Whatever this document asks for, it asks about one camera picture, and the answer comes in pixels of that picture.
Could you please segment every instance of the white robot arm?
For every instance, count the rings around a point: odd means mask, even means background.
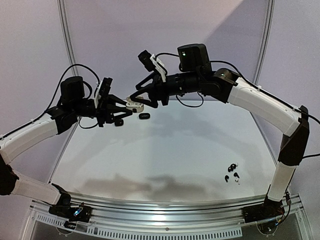
[[[46,110],[35,121],[19,127],[12,133],[0,136],[0,195],[22,195],[51,205],[51,214],[69,221],[88,222],[92,208],[71,206],[71,196],[56,184],[45,184],[27,177],[10,167],[11,162],[27,149],[41,141],[67,131],[78,122],[78,117],[96,118],[99,127],[114,123],[133,114],[126,102],[109,94],[112,79],[104,78],[95,99],[84,98],[82,77],[70,77],[61,83],[61,98],[57,106]]]
[[[169,53],[179,57],[179,69],[182,73],[167,75],[163,81],[157,66],[164,64],[162,62],[155,64],[157,56],[162,54],[168,53],[151,55],[146,50],[140,53],[139,60],[149,72],[153,73],[136,85],[137,92],[133,93],[130,99],[157,108],[158,101],[161,101],[163,106],[168,105],[169,96],[198,92],[223,103],[246,109],[276,126],[283,133],[283,138],[273,180],[263,205],[244,208],[243,216],[246,222],[253,222],[275,217],[279,212],[284,212],[282,199],[297,166],[303,159],[309,137],[307,108],[292,107],[247,81],[240,72],[238,74],[226,68],[212,71],[212,62],[227,62],[209,61],[204,44],[178,47],[178,55]],[[137,98],[143,93],[148,93],[149,100]]]

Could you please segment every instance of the white object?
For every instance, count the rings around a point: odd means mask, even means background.
[[[125,107],[134,113],[142,113],[144,111],[144,104],[132,101],[129,96],[126,98]]]
[[[223,201],[266,194],[276,166],[248,111],[218,101],[200,108],[175,100],[166,107],[144,107],[149,120],[133,115],[122,127],[77,127],[52,182],[66,191],[128,201]],[[95,120],[82,121],[89,126]],[[228,167],[237,162],[241,185],[226,187]]]
[[[99,92],[100,92],[102,83],[103,83],[103,81],[100,81],[100,84],[99,84],[99,86],[98,86],[98,88],[97,88],[97,90],[96,90],[96,92],[95,92],[95,96],[94,96],[94,99],[93,99],[94,106],[95,106],[96,109],[97,109],[97,107],[98,107],[99,99],[101,98]]]
[[[39,120],[1,139],[0,154],[4,162],[10,164],[27,149],[57,134],[56,121],[51,119],[49,114],[45,113]],[[19,179],[15,182],[15,187],[11,194],[22,195],[49,204],[56,204],[58,202],[61,194],[53,185],[45,184],[22,175],[16,170],[13,172]]]
[[[238,85],[232,87],[228,103],[259,115],[286,136],[290,137],[295,132],[300,124],[300,113],[255,89],[240,77],[236,83]]]
[[[284,197],[292,176],[297,166],[287,166],[282,162],[278,162],[272,179],[271,187],[268,192],[268,199],[279,202]]]
[[[165,83],[166,82],[166,71],[164,70],[165,64],[159,59],[159,57],[156,58],[156,56],[154,54],[151,55],[150,60],[152,61],[153,65],[155,66],[155,69],[161,75],[162,81]]]
[[[0,154],[6,164],[10,164],[18,155],[58,134],[55,120],[44,114],[39,120],[0,140]]]
[[[57,204],[61,194],[53,185],[27,177],[16,170],[14,174],[19,177],[19,180],[15,182],[15,187],[11,194],[40,200],[52,205]]]

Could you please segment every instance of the cable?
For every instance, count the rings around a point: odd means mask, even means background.
[[[80,124],[81,120],[82,120],[82,118],[79,121],[79,127],[82,128],[82,129],[93,129],[96,126],[98,126],[98,123],[96,123],[95,125],[92,125],[92,126],[81,126],[81,124]]]
[[[155,58],[157,59],[157,57],[158,57],[158,56],[161,56],[161,55],[169,55],[169,56],[179,57],[179,55],[177,55],[177,54],[173,54],[173,53],[169,53],[169,52],[161,52],[161,53],[156,54],[156,55],[155,55]],[[227,62],[227,61],[223,61],[223,60],[211,60],[210,63],[227,64],[227,65],[233,67],[233,68],[237,71],[237,73],[240,75],[240,77],[243,78],[243,80],[244,80],[247,84],[249,84],[250,86],[254,87],[255,89],[258,89],[258,86],[256,86],[254,83],[252,83],[252,82],[250,82],[249,80],[247,80],[247,79],[245,78],[245,76],[239,71],[239,69],[238,69],[235,65],[233,65],[232,63]],[[206,79],[202,76],[202,74],[201,74],[201,72],[200,72],[200,68],[196,68],[195,70],[196,70],[197,74],[198,74],[203,80],[206,81]],[[271,97],[271,98],[279,101],[280,103],[284,104],[285,106],[287,106],[288,108],[294,110],[295,112],[300,113],[300,114],[302,113],[299,109],[296,109],[295,107],[291,106],[289,103],[287,103],[287,102],[285,102],[284,100],[276,97],[275,95],[273,95],[273,94],[271,94],[271,93],[269,93],[269,92],[267,92],[267,91],[265,91],[265,90],[263,90],[263,89],[260,89],[260,92],[262,92],[262,93],[266,94],[267,96],[269,96],[269,97]],[[197,107],[200,107],[200,106],[203,104],[203,102],[202,102],[202,104],[199,105],[199,106],[189,106],[189,105],[186,105],[186,104],[184,104],[183,102],[181,102],[181,100],[178,98],[177,95],[176,95],[175,97],[176,97],[176,99],[177,99],[182,105],[184,105],[184,106],[186,106],[186,107],[197,108]],[[312,116],[312,115],[310,115],[310,114],[306,114],[306,115],[307,115],[309,118],[315,120],[315,121],[320,125],[320,120],[318,120],[316,117],[314,117],[314,116]],[[302,159],[319,157],[319,156],[320,156],[320,153],[311,154],[311,155],[304,156]]]
[[[27,123],[25,123],[25,124],[17,127],[16,129],[14,129],[14,130],[6,133],[5,135],[2,136],[2,139],[8,137],[9,135],[11,135],[11,134],[13,134],[13,133],[15,133],[16,131],[19,131],[20,129],[23,129],[23,128],[29,126],[30,124],[34,123],[35,121],[37,121],[37,120],[39,120],[41,117],[43,117],[43,115],[45,115],[46,111],[51,107],[51,104],[53,103],[53,101],[54,101],[54,99],[55,99],[55,96],[56,96],[56,94],[57,94],[57,92],[58,92],[60,83],[62,82],[64,76],[66,75],[66,73],[68,72],[69,69],[71,69],[71,68],[73,68],[73,67],[75,67],[75,66],[83,67],[83,68],[89,70],[89,71],[95,76],[95,78],[97,79],[98,84],[100,83],[100,79],[99,79],[98,75],[97,75],[90,67],[88,67],[88,66],[86,66],[86,65],[83,65],[83,64],[80,64],[80,63],[75,63],[75,64],[69,66],[69,67],[64,71],[64,73],[62,74],[62,76],[61,76],[61,78],[60,78],[60,80],[59,80],[59,82],[58,82],[58,85],[56,86],[56,89],[55,89],[55,91],[54,91],[53,97],[52,97],[49,105],[48,105],[48,106],[46,107],[46,109],[43,111],[43,113],[41,113],[41,114],[40,114],[38,117],[36,117],[33,121],[29,121],[29,122],[27,122]]]
[[[286,219],[287,219],[287,217],[289,216],[289,214],[290,214],[290,210],[291,210],[291,204],[289,205],[289,209],[288,209],[288,212],[287,212],[287,214],[285,215],[285,217],[284,218],[281,218],[275,225],[276,226],[279,226],[280,224],[282,224]]]
[[[160,52],[160,53],[156,54],[154,57],[155,57],[155,59],[157,59],[157,57],[159,57],[161,55],[169,55],[169,56],[174,56],[174,57],[178,57],[179,58],[179,55],[173,54],[173,53],[170,53],[170,52]]]
[[[227,65],[233,67],[233,68],[237,71],[237,73],[240,75],[240,77],[243,78],[243,80],[244,80],[247,84],[249,84],[250,86],[254,87],[255,89],[258,89],[258,86],[256,86],[255,84],[253,84],[252,82],[250,82],[249,80],[247,80],[247,79],[243,76],[243,74],[236,68],[236,66],[233,65],[232,63],[227,62],[227,61],[222,61],[222,60],[212,60],[212,61],[210,61],[210,63],[222,63],[222,64],[227,64]],[[275,95],[273,95],[273,94],[271,94],[271,93],[269,93],[269,92],[267,92],[267,91],[265,91],[265,90],[263,90],[263,89],[260,89],[260,92],[262,92],[262,93],[266,94],[267,96],[269,96],[269,97],[271,97],[271,98],[279,101],[280,103],[284,104],[284,105],[287,106],[288,108],[290,108],[290,109],[292,109],[292,110],[295,110],[295,111],[298,112],[298,113],[301,113],[300,110],[295,109],[295,108],[294,108],[293,106],[291,106],[289,103],[283,101],[282,99],[276,97]]]
[[[92,94],[92,86],[90,86],[89,83],[87,83],[86,81],[83,81],[83,84],[86,85],[86,87],[89,89],[89,96],[87,96],[85,99],[89,99],[91,97]]]
[[[202,100],[201,104],[198,105],[198,106],[191,106],[191,105],[184,104],[184,103],[178,98],[178,95],[175,95],[175,98],[176,98],[176,99],[179,101],[179,103],[181,103],[183,106],[186,106],[186,107],[188,107],[188,108],[200,108],[200,107],[204,104],[205,99],[204,99],[203,96],[200,95],[200,93],[199,93],[198,91],[197,91],[196,93],[200,96],[200,98],[201,98],[201,100]]]
[[[159,64],[159,66],[160,66],[160,68],[162,68],[165,71],[165,75],[168,75],[167,69],[164,66],[162,66],[161,64]]]
[[[320,125],[320,120],[317,119],[315,116],[312,116],[310,114],[306,114],[309,118],[315,120],[319,125]],[[307,156],[303,156],[302,159],[308,159],[308,158],[314,158],[314,157],[319,157],[320,153],[316,153],[316,154],[311,154],[311,155],[307,155]]]

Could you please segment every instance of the white wall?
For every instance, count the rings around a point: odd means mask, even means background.
[[[320,118],[320,1],[275,1],[271,33],[259,84],[296,106],[305,105]],[[278,156],[282,135],[260,120],[273,152]],[[320,126],[310,120],[306,154],[320,152]],[[304,159],[291,189],[299,193],[314,234],[320,239],[320,157]]]
[[[149,73],[138,60],[143,50],[177,53],[177,47],[204,43],[211,60],[235,64],[251,79],[256,71],[267,0],[68,0],[66,11],[77,62],[114,79],[121,98]],[[161,56],[169,74],[179,59]],[[213,64],[213,69],[226,65]],[[79,70],[84,78],[91,74]],[[199,99],[196,93],[183,99]]]
[[[2,0],[0,23],[0,134],[5,134],[47,107],[69,62],[56,0]],[[66,136],[29,149],[12,167],[47,182]],[[0,196],[0,239],[18,239],[30,202]]]

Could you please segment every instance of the table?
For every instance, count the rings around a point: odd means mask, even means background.
[[[134,114],[123,126],[77,127],[52,182],[68,192],[128,201],[194,203],[266,194],[276,167],[248,111],[218,101],[199,108],[175,100],[144,107],[150,119]],[[81,120],[84,127],[95,123]],[[233,163],[240,185],[228,172]]]

